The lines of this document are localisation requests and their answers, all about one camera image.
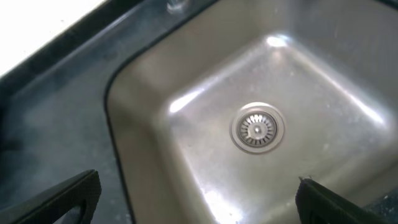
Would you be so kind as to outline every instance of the sink drain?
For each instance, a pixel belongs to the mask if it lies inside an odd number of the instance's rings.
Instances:
[[[282,140],[283,119],[271,105],[250,103],[237,112],[231,125],[231,135],[235,144],[247,152],[267,152]]]

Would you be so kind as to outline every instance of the stainless steel sink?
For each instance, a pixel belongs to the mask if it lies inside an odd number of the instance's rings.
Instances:
[[[372,0],[224,0],[135,58],[107,108],[137,222],[300,223],[299,177],[360,206],[398,187],[397,24]]]

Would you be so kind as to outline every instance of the dark countertop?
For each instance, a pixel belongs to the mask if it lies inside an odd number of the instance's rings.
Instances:
[[[15,82],[15,70],[13,82],[2,79],[9,91],[0,93],[7,98],[0,135],[0,210],[96,169],[103,192],[93,223],[131,223],[104,110],[107,86],[121,65],[214,1],[195,0],[185,14],[171,15],[166,0],[145,0],[55,65],[32,73],[24,68],[23,81]],[[368,209],[397,220],[397,195],[391,192]]]

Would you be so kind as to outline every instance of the black granite countertop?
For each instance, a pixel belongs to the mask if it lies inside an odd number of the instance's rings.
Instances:
[[[133,222],[104,110],[107,86],[121,65],[214,1],[195,0],[183,14],[169,14],[165,0],[110,1],[2,78],[0,210],[96,169],[103,192],[93,223]],[[396,191],[368,209],[398,222],[395,205]]]

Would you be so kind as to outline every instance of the white surface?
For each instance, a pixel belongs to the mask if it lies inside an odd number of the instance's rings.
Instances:
[[[0,0],[0,76],[104,0]]]

